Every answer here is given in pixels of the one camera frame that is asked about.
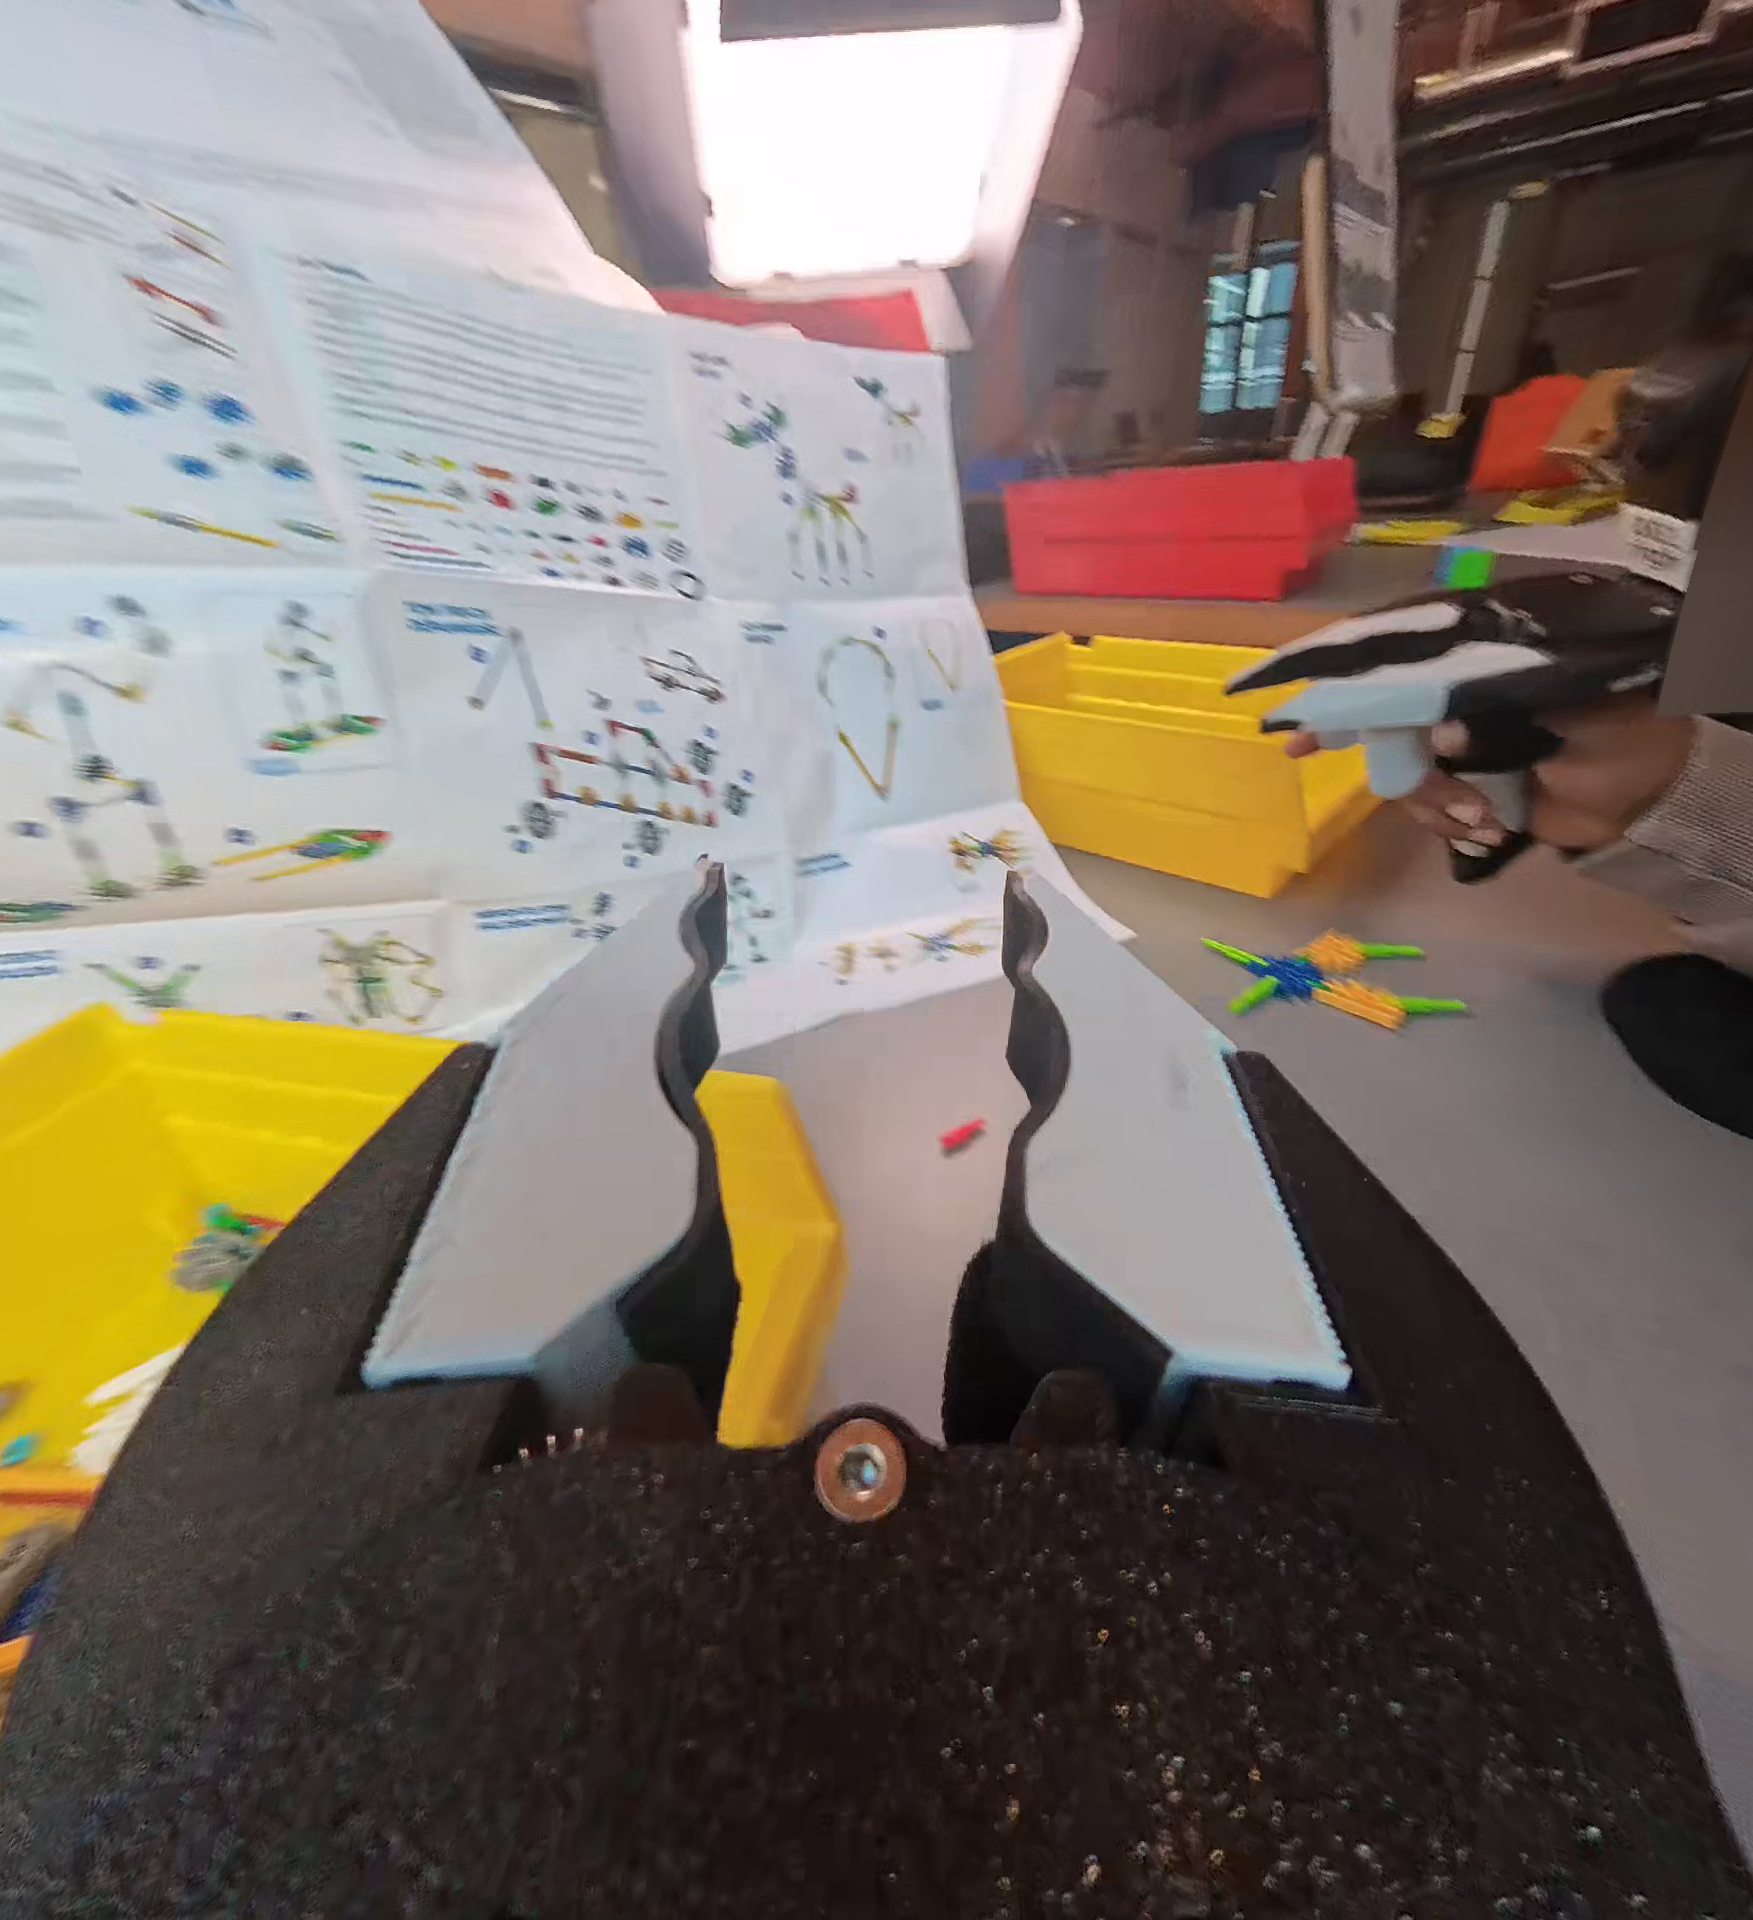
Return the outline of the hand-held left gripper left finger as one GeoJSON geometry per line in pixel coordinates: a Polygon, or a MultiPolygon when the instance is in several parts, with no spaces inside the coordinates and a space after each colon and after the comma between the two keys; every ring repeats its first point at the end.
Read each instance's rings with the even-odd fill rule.
{"type": "Polygon", "coordinates": [[[360,1382],[721,1388],[740,1280],[697,1089],[717,1055],[724,864],[670,877],[500,1026],[360,1382]]]}

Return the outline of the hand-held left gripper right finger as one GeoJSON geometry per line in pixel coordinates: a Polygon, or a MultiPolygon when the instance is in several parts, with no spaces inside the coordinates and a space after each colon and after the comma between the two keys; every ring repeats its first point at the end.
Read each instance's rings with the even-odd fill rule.
{"type": "Polygon", "coordinates": [[[1119,1443],[1213,1443],[1225,1392],[1353,1405],[1235,1046],[1087,909],[1011,877],[1006,1065],[1026,1110],[949,1312],[945,1443],[1006,1443],[1090,1380],[1119,1443]]]}

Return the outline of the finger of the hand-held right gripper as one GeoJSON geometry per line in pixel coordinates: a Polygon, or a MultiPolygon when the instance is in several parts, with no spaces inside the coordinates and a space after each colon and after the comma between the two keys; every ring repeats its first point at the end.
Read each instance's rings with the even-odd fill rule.
{"type": "Polygon", "coordinates": [[[1540,649],[1470,641],[1429,653],[1415,644],[1298,641],[1265,665],[1267,686],[1298,691],[1263,714],[1263,731],[1309,731],[1324,750],[1359,748],[1375,799],[1406,799],[1431,769],[1431,729],[1458,690],[1547,665],[1540,649]]]}
{"type": "Polygon", "coordinates": [[[1225,681],[1231,695],[1284,686],[1431,698],[1544,698],[1549,651],[1507,596],[1419,596],[1336,619],[1225,681]]]}

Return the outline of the yellow storage bin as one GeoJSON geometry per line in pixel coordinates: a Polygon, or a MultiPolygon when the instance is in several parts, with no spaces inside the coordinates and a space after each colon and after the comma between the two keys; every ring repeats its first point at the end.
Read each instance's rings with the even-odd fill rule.
{"type": "Polygon", "coordinates": [[[1378,810],[1357,748],[1290,758],[1263,649],[1050,632],[994,658],[1036,824],[1056,848],[1270,900],[1378,810]]]}
{"type": "MultiPolygon", "coordinates": [[[[185,1345],[76,1528],[19,1668],[0,1804],[46,1828],[142,1784],[267,1601],[443,1491],[597,1427],[605,1388],[366,1388],[360,1362],[492,1045],[92,1007],[0,1055],[0,1447],[185,1345]]],[[[720,1438],[790,1442],[841,1226],[786,1091],[697,1091],[740,1280],[720,1438]]]]}

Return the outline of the person's right forearm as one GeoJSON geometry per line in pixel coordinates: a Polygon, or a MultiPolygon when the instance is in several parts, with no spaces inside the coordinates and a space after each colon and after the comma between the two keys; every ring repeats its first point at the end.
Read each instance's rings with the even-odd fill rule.
{"type": "Polygon", "coordinates": [[[1581,869],[1652,902],[1693,951],[1753,978],[1753,731],[1700,720],[1679,779],[1581,869]]]}

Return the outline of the grey desk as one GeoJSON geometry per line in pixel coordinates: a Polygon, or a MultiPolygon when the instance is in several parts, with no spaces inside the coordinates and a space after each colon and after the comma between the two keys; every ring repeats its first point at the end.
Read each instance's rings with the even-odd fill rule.
{"type": "Polygon", "coordinates": [[[1753,1868],[1753,1142],[1663,1098],[1595,1005],[1674,931],[1539,852],[1456,886],[1394,815],[1277,900],[1063,860],[1143,966],[1284,1073],[1522,1346],[1629,1534],[1753,1868]],[[1470,1012],[1391,1036],[1298,1007],[1227,1017],[1231,970],[1204,938],[1284,949],[1326,930],[1419,946],[1411,991],[1470,1012]]]}

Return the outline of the person's right hand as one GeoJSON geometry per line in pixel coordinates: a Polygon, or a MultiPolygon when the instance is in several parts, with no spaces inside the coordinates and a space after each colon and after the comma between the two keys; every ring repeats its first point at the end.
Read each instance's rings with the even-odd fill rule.
{"type": "MultiPolygon", "coordinates": [[[[1698,722],[1646,695],[1570,708],[1540,720],[1560,750],[1528,772],[1527,833],[1554,850],[1602,850],[1648,813],[1688,765],[1698,722]]],[[[1429,771],[1398,806],[1452,848],[1489,857],[1509,830],[1482,793],[1429,771]]]]}

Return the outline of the red storage bin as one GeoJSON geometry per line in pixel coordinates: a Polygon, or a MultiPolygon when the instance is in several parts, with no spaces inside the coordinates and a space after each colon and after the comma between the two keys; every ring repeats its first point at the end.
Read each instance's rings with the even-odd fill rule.
{"type": "Polygon", "coordinates": [[[1002,505],[1025,595],[1278,603],[1344,547],[1357,468],[1346,456],[1130,468],[1009,484],[1002,505]]]}

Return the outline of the orange storage bin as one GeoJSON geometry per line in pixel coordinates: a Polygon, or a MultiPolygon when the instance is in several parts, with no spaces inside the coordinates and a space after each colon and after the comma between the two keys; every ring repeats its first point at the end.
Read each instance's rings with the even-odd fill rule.
{"type": "Polygon", "coordinates": [[[1593,478],[1616,452],[1632,366],[1540,373],[1496,397],[1476,439],[1468,492],[1557,490],[1593,478]]]}

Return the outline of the assembled toy model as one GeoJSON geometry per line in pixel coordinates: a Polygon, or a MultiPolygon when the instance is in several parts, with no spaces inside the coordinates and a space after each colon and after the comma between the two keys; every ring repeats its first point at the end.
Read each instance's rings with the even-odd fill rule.
{"type": "Polygon", "coordinates": [[[1284,951],[1248,949],[1211,938],[1203,938],[1203,947],[1244,973],[1246,983],[1227,1002],[1227,1011],[1236,1018],[1274,1002],[1318,1005],[1396,1033],[1414,1020],[1470,1015],[1463,999],[1406,993],[1370,979],[1370,972],[1379,963],[1422,962],[1424,947],[1411,944],[1368,941],[1326,931],[1284,951]]]}

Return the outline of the window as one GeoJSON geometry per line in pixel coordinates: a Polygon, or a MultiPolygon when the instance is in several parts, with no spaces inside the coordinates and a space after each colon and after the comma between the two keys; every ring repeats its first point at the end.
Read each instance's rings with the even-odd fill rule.
{"type": "Polygon", "coordinates": [[[1284,395],[1297,252],[1263,247],[1246,266],[1211,271],[1199,366],[1199,413],[1273,413],[1284,395]]]}

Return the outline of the red box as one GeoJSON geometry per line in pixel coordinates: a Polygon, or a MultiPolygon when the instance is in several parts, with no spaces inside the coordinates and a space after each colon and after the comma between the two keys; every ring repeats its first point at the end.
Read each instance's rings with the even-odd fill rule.
{"type": "Polygon", "coordinates": [[[974,336],[943,276],[875,286],[788,286],[783,292],[654,291],[654,301],[684,319],[734,328],[783,328],[843,346],[913,353],[964,353],[974,336]]]}

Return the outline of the bright light panel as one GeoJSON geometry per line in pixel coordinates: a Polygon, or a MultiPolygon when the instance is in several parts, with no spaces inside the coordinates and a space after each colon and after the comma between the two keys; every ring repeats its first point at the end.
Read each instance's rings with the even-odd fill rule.
{"type": "Polygon", "coordinates": [[[686,3],[710,273],[1001,288],[1081,42],[1058,3],[686,3]]]}

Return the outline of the printed instruction sheet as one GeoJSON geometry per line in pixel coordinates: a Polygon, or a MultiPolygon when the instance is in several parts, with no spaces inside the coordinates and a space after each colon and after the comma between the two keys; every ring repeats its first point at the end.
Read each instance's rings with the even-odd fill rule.
{"type": "Polygon", "coordinates": [[[0,3],[0,1052],[477,1038],[703,860],[743,1049],[997,972],[922,353],[700,325],[418,3],[0,3]]]}

